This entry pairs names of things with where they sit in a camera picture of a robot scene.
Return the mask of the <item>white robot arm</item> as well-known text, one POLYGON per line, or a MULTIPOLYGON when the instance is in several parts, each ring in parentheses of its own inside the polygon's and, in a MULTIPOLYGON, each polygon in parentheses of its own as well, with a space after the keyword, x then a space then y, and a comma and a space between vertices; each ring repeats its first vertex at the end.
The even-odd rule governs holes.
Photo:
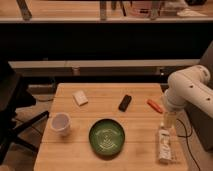
POLYGON ((195 105, 213 119, 213 90, 207 86, 210 78, 210 71, 203 65, 194 65, 169 75, 168 88, 162 95, 166 128, 174 125, 177 114, 187 103, 195 105))

